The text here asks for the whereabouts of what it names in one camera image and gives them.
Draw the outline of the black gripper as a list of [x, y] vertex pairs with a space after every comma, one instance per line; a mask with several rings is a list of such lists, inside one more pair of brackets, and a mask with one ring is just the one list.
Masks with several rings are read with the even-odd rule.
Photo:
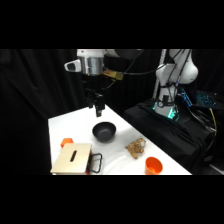
[[102, 116], [105, 106], [105, 98], [101, 90], [99, 76], [83, 76], [83, 87], [89, 109], [96, 107], [96, 116]]

